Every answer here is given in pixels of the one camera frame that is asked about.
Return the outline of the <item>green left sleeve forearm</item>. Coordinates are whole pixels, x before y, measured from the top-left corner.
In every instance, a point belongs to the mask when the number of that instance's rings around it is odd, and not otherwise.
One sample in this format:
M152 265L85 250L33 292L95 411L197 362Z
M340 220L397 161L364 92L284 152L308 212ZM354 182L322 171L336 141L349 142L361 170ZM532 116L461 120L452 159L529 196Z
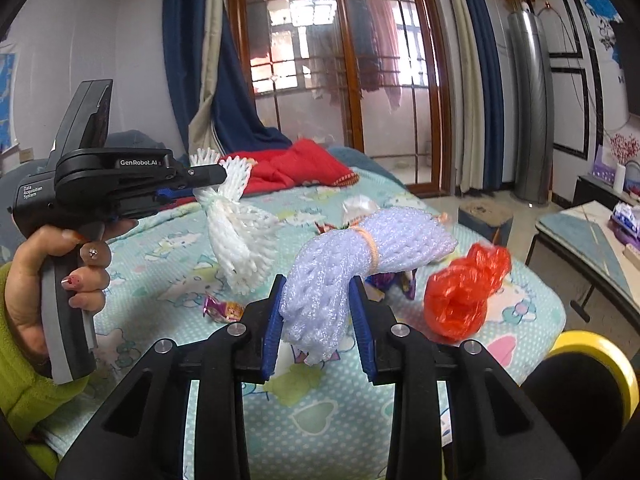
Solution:
M38 374L14 341L6 320L4 298L1 298L0 324L1 411L17 439L26 445L29 457L52 479L58 468L58 454L46 444L32 440L32 430L63 404L81 394L89 378L55 385L51 378Z

